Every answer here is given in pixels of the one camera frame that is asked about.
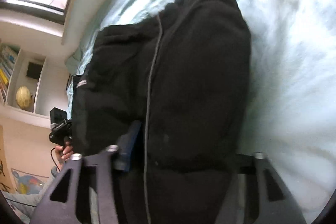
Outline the person's left hand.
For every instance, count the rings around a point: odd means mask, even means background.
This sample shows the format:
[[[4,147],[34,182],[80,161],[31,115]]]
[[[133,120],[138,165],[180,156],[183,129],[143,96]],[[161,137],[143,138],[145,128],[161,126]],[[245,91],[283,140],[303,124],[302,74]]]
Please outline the person's left hand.
[[[73,153],[74,151],[70,141],[65,142],[65,146],[55,146],[56,159],[60,164],[65,163]]]

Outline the grey sleeve left forearm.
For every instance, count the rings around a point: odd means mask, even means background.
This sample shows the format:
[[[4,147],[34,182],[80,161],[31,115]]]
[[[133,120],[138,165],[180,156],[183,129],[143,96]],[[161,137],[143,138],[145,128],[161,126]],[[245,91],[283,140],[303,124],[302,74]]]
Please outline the grey sleeve left forearm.
[[[51,175],[49,179],[38,194],[12,194],[2,191],[5,200],[23,223],[30,223],[30,219],[36,207],[39,205],[41,199],[45,195],[46,190],[52,184],[62,168],[63,165],[60,167],[54,166],[51,169]]]

